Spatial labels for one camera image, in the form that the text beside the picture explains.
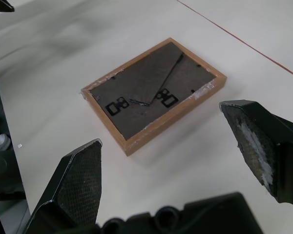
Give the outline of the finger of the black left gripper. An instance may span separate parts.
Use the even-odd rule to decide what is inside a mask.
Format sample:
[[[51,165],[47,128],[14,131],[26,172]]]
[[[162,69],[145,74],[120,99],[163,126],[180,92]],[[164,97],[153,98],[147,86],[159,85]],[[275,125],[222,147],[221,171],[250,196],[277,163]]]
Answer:
[[[0,0],[0,12],[14,12],[15,8],[6,0]]]

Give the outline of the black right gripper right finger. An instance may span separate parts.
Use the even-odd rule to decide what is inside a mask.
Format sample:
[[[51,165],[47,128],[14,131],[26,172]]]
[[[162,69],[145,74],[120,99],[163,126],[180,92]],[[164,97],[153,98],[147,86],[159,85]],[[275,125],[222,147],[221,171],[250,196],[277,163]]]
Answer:
[[[293,205],[293,122],[250,100],[219,104],[245,163],[278,203]]]

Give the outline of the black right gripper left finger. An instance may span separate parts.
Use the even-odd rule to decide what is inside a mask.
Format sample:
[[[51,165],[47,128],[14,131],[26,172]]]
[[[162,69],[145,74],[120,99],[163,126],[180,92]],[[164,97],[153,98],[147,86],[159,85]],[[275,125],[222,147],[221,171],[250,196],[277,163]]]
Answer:
[[[101,149],[101,140],[95,139],[62,157],[24,233],[55,234],[95,224],[102,194]]]

